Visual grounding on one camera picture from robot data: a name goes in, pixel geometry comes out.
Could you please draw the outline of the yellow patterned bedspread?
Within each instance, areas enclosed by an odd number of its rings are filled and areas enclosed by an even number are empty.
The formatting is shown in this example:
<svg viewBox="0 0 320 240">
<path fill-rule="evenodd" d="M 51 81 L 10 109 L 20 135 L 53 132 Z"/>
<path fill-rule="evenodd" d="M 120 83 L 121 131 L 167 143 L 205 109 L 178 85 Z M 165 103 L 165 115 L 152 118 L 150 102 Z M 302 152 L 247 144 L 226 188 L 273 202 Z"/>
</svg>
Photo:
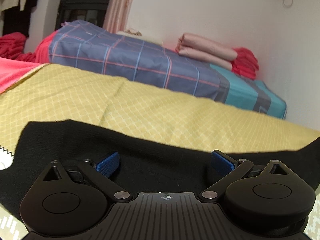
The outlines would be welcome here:
<svg viewBox="0 0 320 240">
<path fill-rule="evenodd" d="M 319 131 L 210 99 L 48 64 L 3 86 L 1 152 L 14 152 L 28 122 L 66 119 L 202 151 L 296 150 L 319 137 Z"/>
</svg>

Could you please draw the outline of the pink folded blanket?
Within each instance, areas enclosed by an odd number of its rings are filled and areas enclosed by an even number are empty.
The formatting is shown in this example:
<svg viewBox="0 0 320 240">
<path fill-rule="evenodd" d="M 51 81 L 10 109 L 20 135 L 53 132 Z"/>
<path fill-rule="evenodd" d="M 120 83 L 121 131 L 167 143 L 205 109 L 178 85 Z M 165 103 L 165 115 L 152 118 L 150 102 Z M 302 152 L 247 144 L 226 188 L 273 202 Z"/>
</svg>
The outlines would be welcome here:
<svg viewBox="0 0 320 240">
<path fill-rule="evenodd" d="M 238 56 L 231 48 L 191 33 L 184 33 L 179 38 L 176 52 L 180 56 L 214 64 L 227 70 L 232 70 L 232 61 Z"/>
</svg>

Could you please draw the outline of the pink fleece blanket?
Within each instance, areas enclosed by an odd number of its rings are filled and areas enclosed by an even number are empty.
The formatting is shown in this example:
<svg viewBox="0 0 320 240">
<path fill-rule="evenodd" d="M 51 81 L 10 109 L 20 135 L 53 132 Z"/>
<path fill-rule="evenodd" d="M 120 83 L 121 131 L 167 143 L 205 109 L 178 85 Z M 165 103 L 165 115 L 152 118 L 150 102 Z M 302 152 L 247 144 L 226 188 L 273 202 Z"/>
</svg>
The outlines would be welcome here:
<svg viewBox="0 0 320 240">
<path fill-rule="evenodd" d="M 17 61 L 1 57 L 1 93 L 8 90 L 34 68 L 44 63 L 49 63 L 49 46 L 56 34 L 57 31 L 54 31 L 40 42 L 35 52 L 33 52 L 35 54 L 35 62 Z"/>
</svg>

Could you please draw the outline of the hanging clothes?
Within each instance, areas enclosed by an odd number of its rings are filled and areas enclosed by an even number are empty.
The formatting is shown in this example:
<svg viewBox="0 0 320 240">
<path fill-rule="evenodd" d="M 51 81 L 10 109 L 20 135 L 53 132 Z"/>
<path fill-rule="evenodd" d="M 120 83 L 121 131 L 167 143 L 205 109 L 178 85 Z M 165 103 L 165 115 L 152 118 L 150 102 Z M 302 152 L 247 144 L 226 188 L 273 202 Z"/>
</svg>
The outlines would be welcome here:
<svg viewBox="0 0 320 240">
<path fill-rule="evenodd" d="M 2 34 L 22 33 L 29 36 L 31 12 L 37 0 L 1 0 Z"/>
</svg>

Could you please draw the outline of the pink curtain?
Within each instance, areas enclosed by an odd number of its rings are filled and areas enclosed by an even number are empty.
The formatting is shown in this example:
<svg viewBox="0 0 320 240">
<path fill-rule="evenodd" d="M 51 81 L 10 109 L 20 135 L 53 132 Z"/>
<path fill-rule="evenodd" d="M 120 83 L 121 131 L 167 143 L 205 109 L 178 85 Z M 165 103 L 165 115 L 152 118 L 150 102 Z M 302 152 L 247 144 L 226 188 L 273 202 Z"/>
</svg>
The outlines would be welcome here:
<svg viewBox="0 0 320 240">
<path fill-rule="evenodd" d="M 109 0 L 103 28 L 109 33 L 124 31 L 133 0 Z"/>
</svg>

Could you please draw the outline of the red folded cloth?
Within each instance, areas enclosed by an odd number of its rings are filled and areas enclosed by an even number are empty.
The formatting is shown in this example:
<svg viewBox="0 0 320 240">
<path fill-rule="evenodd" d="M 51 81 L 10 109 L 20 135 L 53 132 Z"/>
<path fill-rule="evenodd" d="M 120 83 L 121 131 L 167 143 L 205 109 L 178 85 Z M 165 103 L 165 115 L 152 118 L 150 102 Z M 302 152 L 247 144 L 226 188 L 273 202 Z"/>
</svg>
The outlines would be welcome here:
<svg viewBox="0 0 320 240">
<path fill-rule="evenodd" d="M 255 80 L 259 71 L 258 60 L 247 48 L 234 48 L 237 57 L 231 62 L 232 72 L 240 76 Z"/>
</svg>

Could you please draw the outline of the dark window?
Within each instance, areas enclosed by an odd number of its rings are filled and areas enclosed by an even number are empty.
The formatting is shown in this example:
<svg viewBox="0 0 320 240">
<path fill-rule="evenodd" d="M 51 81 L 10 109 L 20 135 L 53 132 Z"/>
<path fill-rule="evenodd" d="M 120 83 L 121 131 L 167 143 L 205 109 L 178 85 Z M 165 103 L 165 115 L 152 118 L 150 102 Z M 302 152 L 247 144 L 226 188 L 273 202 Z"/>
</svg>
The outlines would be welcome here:
<svg viewBox="0 0 320 240">
<path fill-rule="evenodd" d="M 84 20 L 103 26 L 110 0 L 60 0 L 55 29 L 65 22 Z"/>
</svg>

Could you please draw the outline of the black knit pants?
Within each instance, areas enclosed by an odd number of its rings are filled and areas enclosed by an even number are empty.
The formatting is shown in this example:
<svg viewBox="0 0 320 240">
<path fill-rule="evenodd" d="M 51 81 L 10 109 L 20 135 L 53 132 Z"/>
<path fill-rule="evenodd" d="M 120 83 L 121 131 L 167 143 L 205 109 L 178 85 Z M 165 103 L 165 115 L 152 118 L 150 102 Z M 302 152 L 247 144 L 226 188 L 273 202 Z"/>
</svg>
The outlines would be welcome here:
<svg viewBox="0 0 320 240">
<path fill-rule="evenodd" d="M 19 134 L 12 165 L 1 171 L 1 204 L 19 216 L 20 203 L 53 160 L 66 166 L 114 152 L 120 165 L 111 180 L 130 193 L 195 192 L 221 179 L 221 165 L 208 152 L 137 139 L 73 120 L 28 123 Z"/>
</svg>

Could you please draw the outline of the red clothes pile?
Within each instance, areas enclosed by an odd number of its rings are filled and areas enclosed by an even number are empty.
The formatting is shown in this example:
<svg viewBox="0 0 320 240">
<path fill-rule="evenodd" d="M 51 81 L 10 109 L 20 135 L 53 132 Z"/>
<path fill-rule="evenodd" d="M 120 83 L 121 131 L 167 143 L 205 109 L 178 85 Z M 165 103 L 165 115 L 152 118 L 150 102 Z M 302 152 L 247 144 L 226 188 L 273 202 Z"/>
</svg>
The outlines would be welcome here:
<svg viewBox="0 0 320 240">
<path fill-rule="evenodd" d="M 35 62 L 34 53 L 24 53 L 27 38 L 19 32 L 1 36 L 0 57 L 5 59 Z"/>
</svg>

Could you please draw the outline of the blue plaid folded quilt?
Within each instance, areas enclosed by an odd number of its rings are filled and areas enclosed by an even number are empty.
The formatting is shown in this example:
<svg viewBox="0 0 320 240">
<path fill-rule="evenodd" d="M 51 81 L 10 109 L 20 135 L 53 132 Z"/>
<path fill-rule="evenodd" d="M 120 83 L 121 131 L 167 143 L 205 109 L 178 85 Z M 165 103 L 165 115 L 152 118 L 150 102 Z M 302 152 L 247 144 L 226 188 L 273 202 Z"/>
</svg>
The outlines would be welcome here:
<svg viewBox="0 0 320 240">
<path fill-rule="evenodd" d="M 189 59 L 151 42 L 109 33 L 92 23 L 66 22 L 48 49 L 51 63 L 121 76 L 285 119 L 286 102 L 259 80 Z"/>
</svg>

